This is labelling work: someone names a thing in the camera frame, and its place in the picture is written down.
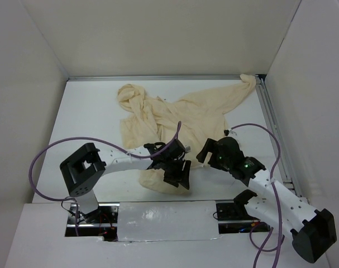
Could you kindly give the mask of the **cream yellow jacket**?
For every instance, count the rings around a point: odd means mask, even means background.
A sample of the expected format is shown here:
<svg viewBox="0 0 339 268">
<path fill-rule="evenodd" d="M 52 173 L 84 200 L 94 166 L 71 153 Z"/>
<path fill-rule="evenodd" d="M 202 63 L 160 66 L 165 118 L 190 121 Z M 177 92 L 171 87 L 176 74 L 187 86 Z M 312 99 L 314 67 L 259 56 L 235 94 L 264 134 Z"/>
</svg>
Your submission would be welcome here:
<svg viewBox="0 0 339 268">
<path fill-rule="evenodd" d="M 242 74 L 234 85 L 188 93 L 175 102 L 147 95 L 145 88 L 126 84 L 118 90 L 117 101 L 130 115 L 120 121 L 122 143 L 134 149 L 146 143 L 169 142 L 181 122 L 179 141 L 190 146 L 186 159 L 197 169 L 197 154 L 206 140 L 218 140 L 229 128 L 225 114 L 240 105 L 255 89 L 256 78 Z"/>
</svg>

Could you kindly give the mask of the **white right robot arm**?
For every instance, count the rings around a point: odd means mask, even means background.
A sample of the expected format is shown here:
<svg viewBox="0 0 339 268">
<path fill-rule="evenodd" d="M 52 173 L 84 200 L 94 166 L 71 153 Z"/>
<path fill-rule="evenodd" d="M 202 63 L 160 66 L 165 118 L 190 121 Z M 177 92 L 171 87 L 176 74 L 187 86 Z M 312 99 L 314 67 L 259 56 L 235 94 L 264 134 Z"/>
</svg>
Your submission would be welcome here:
<svg viewBox="0 0 339 268">
<path fill-rule="evenodd" d="M 296 196 L 256 158 L 245 156 L 232 137 L 218 141 L 209 138 L 197 160 L 226 171 L 247 186 L 239 196 L 248 196 L 234 206 L 241 219 L 258 218 L 291 241 L 296 253 L 308 263 L 315 263 L 337 241 L 335 219 L 327 209 L 318 210 Z"/>
</svg>

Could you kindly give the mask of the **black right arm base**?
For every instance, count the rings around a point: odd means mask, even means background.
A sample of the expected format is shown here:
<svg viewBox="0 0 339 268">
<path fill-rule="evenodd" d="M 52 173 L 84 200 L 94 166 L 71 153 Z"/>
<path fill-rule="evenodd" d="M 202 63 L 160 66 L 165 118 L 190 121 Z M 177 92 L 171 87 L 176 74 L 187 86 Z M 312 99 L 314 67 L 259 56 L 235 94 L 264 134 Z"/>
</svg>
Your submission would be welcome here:
<svg viewBox="0 0 339 268">
<path fill-rule="evenodd" d="M 244 207 L 253 197 L 257 197 L 257 194 L 244 190 L 233 200 L 216 203 L 213 218 L 218 222 L 219 234 L 269 232 L 270 227 L 250 216 Z"/>
</svg>

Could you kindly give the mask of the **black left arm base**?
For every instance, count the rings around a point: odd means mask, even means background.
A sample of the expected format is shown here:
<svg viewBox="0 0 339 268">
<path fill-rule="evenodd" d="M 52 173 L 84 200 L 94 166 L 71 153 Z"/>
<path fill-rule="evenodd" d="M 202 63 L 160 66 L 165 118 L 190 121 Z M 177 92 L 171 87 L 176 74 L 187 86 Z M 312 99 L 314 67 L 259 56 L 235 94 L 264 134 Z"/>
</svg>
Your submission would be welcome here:
<svg viewBox="0 0 339 268">
<path fill-rule="evenodd" d="M 86 217 L 77 211 L 72 203 L 65 210 L 68 213 L 65 237 L 99 237 L 106 242 L 117 242 L 117 221 L 119 204 L 100 203 L 99 211 Z"/>
</svg>

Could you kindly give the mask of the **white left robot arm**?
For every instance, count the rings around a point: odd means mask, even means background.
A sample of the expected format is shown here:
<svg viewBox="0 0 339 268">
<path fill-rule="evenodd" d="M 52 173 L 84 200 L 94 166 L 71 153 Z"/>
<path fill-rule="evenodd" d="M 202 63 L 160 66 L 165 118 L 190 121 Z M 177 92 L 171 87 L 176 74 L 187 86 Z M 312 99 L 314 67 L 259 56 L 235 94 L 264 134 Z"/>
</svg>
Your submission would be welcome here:
<svg viewBox="0 0 339 268">
<path fill-rule="evenodd" d="M 119 149 L 101 152 L 94 143 L 86 143 L 60 164 L 69 196 L 87 223 L 96 222 L 102 211 L 93 191 L 99 179 L 107 174 L 127 170 L 162 170 L 163 181 L 174 187 L 189 189 L 190 152 L 178 139 L 167 144 L 146 143 L 128 152 Z"/>
</svg>

